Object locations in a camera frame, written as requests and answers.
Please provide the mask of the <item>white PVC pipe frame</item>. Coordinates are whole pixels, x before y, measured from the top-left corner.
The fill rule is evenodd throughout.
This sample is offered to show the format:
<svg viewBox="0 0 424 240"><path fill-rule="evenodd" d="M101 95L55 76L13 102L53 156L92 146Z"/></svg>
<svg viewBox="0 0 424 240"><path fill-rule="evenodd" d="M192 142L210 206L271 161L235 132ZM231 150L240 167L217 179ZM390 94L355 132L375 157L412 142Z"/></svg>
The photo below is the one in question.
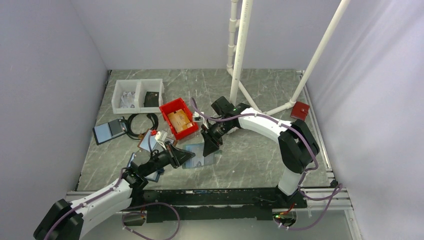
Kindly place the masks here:
<svg viewBox="0 0 424 240"><path fill-rule="evenodd" d="M269 110L292 108L349 6L347 0L233 0L230 3L227 72L230 100L241 91L257 104L241 82L244 68L296 69L303 76L290 99Z"/></svg>

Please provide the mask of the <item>white two-compartment bin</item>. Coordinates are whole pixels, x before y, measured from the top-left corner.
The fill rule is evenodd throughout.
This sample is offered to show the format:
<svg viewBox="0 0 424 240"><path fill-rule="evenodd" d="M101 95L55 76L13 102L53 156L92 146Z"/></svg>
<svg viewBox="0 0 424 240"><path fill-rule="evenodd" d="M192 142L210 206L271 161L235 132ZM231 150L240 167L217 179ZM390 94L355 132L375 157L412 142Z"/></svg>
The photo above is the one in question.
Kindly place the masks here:
<svg viewBox="0 0 424 240"><path fill-rule="evenodd" d="M123 92L135 92L135 108L120 108ZM159 107L144 107L146 92L159 92L159 107L164 104L165 87L161 78L120 79L114 86L111 99L112 111L116 115L160 113Z"/></svg>

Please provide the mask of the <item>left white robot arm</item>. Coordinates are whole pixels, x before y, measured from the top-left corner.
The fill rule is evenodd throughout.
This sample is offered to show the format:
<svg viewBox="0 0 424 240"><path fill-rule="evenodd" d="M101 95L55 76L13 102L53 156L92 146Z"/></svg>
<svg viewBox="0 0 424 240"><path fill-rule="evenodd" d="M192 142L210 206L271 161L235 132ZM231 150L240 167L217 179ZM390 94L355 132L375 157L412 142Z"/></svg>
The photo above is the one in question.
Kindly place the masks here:
<svg viewBox="0 0 424 240"><path fill-rule="evenodd" d="M195 153L166 141L162 151L134 154L118 178L83 198L56 201L33 233L36 240L79 240L94 227L121 210L137 210L144 203L147 176L170 165L177 169Z"/></svg>

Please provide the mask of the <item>navy blue card holder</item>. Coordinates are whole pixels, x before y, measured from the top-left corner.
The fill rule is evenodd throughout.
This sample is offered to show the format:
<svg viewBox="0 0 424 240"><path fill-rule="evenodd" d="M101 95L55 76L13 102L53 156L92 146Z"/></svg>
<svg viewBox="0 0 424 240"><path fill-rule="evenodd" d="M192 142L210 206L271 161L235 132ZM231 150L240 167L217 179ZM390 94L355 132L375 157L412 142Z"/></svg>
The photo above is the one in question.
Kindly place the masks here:
<svg viewBox="0 0 424 240"><path fill-rule="evenodd" d="M133 152L127 167L133 170L138 177L144 177L148 181L157 183L165 170L164 168L154 168L152 163L148 163L149 160L149 153L144 151Z"/></svg>

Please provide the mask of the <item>red plastic bin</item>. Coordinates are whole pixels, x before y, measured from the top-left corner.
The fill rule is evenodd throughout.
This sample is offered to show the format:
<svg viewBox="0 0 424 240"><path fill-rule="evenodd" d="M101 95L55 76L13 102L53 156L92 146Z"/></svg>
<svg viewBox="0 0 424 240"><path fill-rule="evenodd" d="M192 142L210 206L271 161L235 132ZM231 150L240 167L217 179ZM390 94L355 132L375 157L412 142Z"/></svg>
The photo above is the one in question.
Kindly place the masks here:
<svg viewBox="0 0 424 240"><path fill-rule="evenodd" d="M161 105L159 110L176 140L182 140L199 130L198 124L193 120L193 113L182 98Z"/></svg>

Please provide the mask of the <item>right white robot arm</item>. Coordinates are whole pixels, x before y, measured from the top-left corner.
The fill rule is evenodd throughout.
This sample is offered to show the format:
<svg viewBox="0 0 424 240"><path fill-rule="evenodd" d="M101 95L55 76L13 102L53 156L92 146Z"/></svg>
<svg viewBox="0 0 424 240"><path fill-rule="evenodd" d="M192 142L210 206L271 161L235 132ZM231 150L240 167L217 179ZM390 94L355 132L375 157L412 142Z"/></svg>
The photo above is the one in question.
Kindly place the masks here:
<svg viewBox="0 0 424 240"><path fill-rule="evenodd" d="M280 120L260 113L245 103L233 105L224 96L214 101L211 107L219 117L203 115L203 118L214 121L214 124L206 123L201 126L203 156L207 157L218 151L223 145L222 137L234 128L249 130L273 140L279 146L284 165L275 200L280 207L289 207L295 201L295 193L310 170L309 164L316 163L316 156L320 152L305 121Z"/></svg>

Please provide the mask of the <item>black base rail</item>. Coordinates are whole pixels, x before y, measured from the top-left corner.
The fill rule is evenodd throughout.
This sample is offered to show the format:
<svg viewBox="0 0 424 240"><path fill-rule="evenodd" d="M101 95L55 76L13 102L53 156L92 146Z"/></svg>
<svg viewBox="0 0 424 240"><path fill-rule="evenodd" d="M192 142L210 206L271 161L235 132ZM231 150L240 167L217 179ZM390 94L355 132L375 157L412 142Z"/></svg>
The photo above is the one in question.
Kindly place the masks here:
<svg viewBox="0 0 424 240"><path fill-rule="evenodd" d="M305 209L299 193L284 196L277 187L140 190L125 211L145 213L148 223L180 220L272 220L277 211Z"/></svg>

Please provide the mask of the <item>black wallet in bin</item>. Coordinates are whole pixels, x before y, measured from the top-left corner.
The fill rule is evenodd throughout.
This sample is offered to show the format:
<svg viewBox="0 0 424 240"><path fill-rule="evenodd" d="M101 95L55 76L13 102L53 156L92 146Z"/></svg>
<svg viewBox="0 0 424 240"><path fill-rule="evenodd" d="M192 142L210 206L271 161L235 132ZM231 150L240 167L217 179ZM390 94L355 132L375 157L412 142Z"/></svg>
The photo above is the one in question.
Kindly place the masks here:
<svg viewBox="0 0 424 240"><path fill-rule="evenodd" d="M143 106L145 108L159 107L159 92L147 91L144 97Z"/></svg>

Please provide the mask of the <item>red leather wallet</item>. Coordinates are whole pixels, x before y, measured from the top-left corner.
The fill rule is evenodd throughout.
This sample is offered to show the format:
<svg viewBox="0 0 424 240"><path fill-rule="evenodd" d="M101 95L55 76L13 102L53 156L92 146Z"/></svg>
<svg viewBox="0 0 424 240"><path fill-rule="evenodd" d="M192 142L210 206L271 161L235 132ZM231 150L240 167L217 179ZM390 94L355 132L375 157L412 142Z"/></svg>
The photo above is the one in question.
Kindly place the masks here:
<svg viewBox="0 0 424 240"><path fill-rule="evenodd" d="M309 114L310 106L304 102L297 101L291 110L290 117L296 120L305 121Z"/></svg>

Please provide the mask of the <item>brown boxes in red bin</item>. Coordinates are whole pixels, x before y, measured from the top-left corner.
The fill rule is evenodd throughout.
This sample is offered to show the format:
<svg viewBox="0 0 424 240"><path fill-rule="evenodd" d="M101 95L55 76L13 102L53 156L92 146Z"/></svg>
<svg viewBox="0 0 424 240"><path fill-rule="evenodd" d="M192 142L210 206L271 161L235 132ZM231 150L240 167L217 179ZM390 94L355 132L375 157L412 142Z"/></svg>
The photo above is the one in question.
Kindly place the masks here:
<svg viewBox="0 0 424 240"><path fill-rule="evenodd" d="M191 120L189 120L188 116L182 109L169 113L167 117L177 133L180 133L193 126L193 123Z"/></svg>

